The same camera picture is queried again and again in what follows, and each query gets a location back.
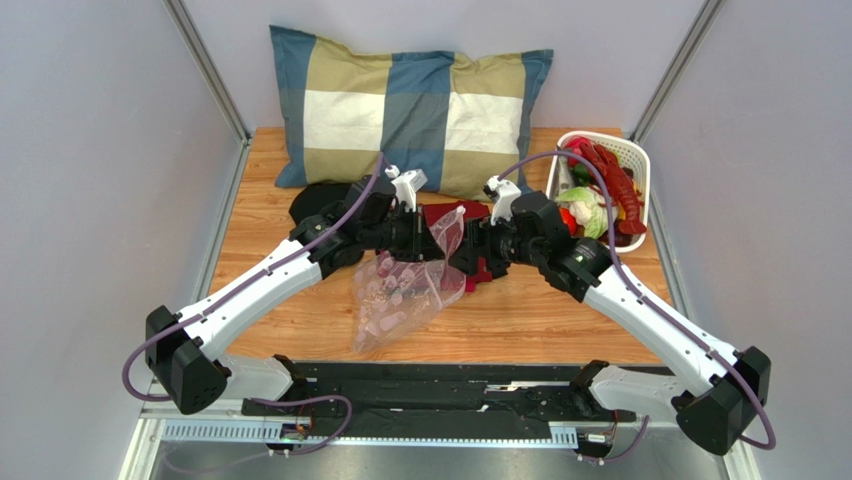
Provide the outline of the clear zip top bag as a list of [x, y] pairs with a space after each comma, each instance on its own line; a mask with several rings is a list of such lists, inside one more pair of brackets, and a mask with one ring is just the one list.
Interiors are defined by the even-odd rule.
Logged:
[[446, 259], [407, 263], [381, 253], [362, 263], [353, 281], [352, 350], [368, 353], [425, 326], [463, 296], [466, 282]]

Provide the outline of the red toy lobster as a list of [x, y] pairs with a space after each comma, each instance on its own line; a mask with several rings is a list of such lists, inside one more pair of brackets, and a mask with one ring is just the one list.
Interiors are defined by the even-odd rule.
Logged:
[[641, 217], [644, 203], [639, 198], [633, 179], [621, 167], [617, 155], [585, 137], [570, 140], [566, 149], [585, 158], [601, 175], [612, 204], [617, 209], [617, 232], [622, 235], [645, 234], [647, 226]]

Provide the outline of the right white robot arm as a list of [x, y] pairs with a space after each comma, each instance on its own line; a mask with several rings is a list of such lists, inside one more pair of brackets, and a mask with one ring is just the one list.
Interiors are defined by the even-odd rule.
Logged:
[[663, 302], [602, 243], [572, 237], [555, 202], [541, 192], [468, 220], [451, 256], [464, 273], [499, 278], [512, 264], [536, 268], [554, 289], [621, 325], [667, 366], [648, 374], [593, 361], [577, 384], [605, 410], [676, 423], [697, 446], [727, 454], [755, 419], [768, 421], [772, 363], [752, 346], [739, 350]]

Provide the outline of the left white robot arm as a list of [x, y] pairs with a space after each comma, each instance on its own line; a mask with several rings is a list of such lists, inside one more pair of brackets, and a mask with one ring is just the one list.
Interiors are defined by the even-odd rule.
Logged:
[[414, 263], [444, 259], [416, 203], [425, 183], [420, 169], [365, 176], [226, 287], [176, 313], [166, 306], [150, 312], [144, 358], [165, 400], [184, 415], [212, 405], [234, 382], [235, 368], [221, 359], [228, 346], [283, 301], [355, 264], [364, 252]]

